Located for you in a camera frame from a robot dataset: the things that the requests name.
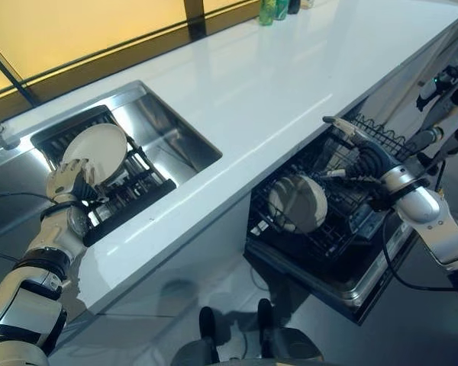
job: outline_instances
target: stainless steel sink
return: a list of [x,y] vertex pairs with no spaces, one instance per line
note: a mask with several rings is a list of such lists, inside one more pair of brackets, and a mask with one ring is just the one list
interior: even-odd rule
[[[34,146],[37,136],[59,126],[67,129],[77,115],[99,106],[106,106],[105,110],[115,122],[142,148],[153,168],[163,176],[163,181],[173,182],[173,188],[221,157],[216,148],[149,88],[141,82],[133,82],[39,123],[35,130],[27,131],[18,147],[0,149],[0,193],[44,194],[46,177],[53,164],[43,150]],[[1,254],[20,257],[37,234],[40,212],[48,205],[47,201],[28,196],[0,199]],[[0,280],[13,264],[9,258],[0,258]]]

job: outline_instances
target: green bottle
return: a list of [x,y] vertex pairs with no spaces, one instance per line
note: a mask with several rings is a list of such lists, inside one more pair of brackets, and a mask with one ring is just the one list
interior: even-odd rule
[[276,13],[277,0],[261,0],[260,24],[272,25]]
[[276,14],[275,19],[282,21],[287,16],[289,11],[289,0],[276,0]]

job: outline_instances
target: dish rack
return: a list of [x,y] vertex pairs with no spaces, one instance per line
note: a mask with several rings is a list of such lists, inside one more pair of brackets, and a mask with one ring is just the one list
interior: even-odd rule
[[[350,122],[380,142],[393,156],[405,144],[403,136],[396,136],[393,131],[385,130],[384,126],[361,114]],[[320,269],[332,265],[357,236],[364,242],[369,240],[380,228],[385,216],[385,213],[375,213],[367,203],[371,197],[380,196],[379,185],[365,178],[323,180],[319,175],[319,172],[351,165],[357,157],[357,148],[347,136],[336,127],[329,127],[253,189],[249,235],[284,249],[303,262],[312,260]],[[326,194],[326,219],[312,233],[303,233],[298,225],[269,202],[274,184],[289,175],[306,175],[314,179]],[[284,226],[295,228],[288,231]]]
[[[66,148],[75,137],[97,124],[114,124],[122,129],[109,109],[101,105],[35,134],[31,142],[44,155],[53,171],[60,166]],[[84,239],[86,245],[98,241],[176,188],[172,180],[160,174],[142,147],[125,135],[127,153],[124,161],[116,173],[95,186],[100,199],[85,203],[92,226]]]

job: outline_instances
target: sink basin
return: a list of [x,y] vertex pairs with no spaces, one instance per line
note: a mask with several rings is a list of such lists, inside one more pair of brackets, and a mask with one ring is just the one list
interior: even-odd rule
[[[142,162],[143,165],[158,174],[153,181],[169,188],[158,190],[157,194],[150,195],[142,204],[140,202],[144,196],[142,199],[134,197],[133,203],[127,205],[128,209],[123,208],[123,214],[117,215],[115,220],[111,218],[108,229],[100,230],[92,242],[221,157],[215,147],[148,87],[141,82],[133,82],[39,123],[36,130],[28,131],[27,136],[21,138],[19,146],[9,151],[0,150],[0,193],[26,191],[44,194],[46,177],[58,163],[58,158],[55,160],[45,150],[44,137],[52,132],[56,136],[62,133],[61,136],[66,138],[79,119],[91,114],[100,115],[99,111],[102,115],[110,116],[110,122],[117,124],[132,138],[133,146],[142,149],[140,154],[147,158],[148,164]],[[14,264],[9,257],[20,258],[29,242],[37,235],[40,212],[48,205],[45,200],[29,196],[0,199],[0,280]],[[91,218],[94,225],[101,226],[102,220],[96,220],[95,215],[91,215]]]

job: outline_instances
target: black cable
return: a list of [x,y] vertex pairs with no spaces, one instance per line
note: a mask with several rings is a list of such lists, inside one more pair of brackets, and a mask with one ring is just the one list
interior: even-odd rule
[[436,186],[434,191],[438,192],[440,190],[441,179],[443,178],[444,169],[446,168],[446,159],[441,163],[440,174],[437,175]]
[[10,196],[33,196],[33,197],[38,197],[38,198],[43,198],[45,200],[48,200],[52,204],[57,204],[57,202],[48,196],[45,196],[43,194],[37,194],[37,193],[30,193],[30,192],[4,192],[0,193],[0,198],[3,197],[10,197]]
[[387,240],[386,240],[386,237],[385,237],[385,230],[386,230],[387,220],[390,217],[390,215],[392,214],[392,212],[393,211],[389,211],[385,215],[385,219],[383,221],[383,225],[382,225],[382,248],[383,248],[383,255],[385,256],[385,260],[387,261],[387,265],[389,266],[390,272],[395,277],[395,279],[398,282],[400,282],[401,284],[403,284],[404,286],[412,288],[414,290],[435,291],[435,292],[457,292],[458,288],[456,288],[456,287],[430,287],[430,286],[420,286],[420,285],[416,285],[416,284],[409,284],[407,281],[404,281],[398,275],[397,271],[395,270],[395,268],[394,268],[394,266],[392,264],[392,260],[390,259],[389,251],[387,249]]
[[5,260],[7,260],[7,261],[14,262],[14,263],[17,263],[17,262],[18,262],[18,259],[15,258],[15,257],[12,257],[11,255],[6,255],[6,254],[0,253],[0,258],[5,259]]

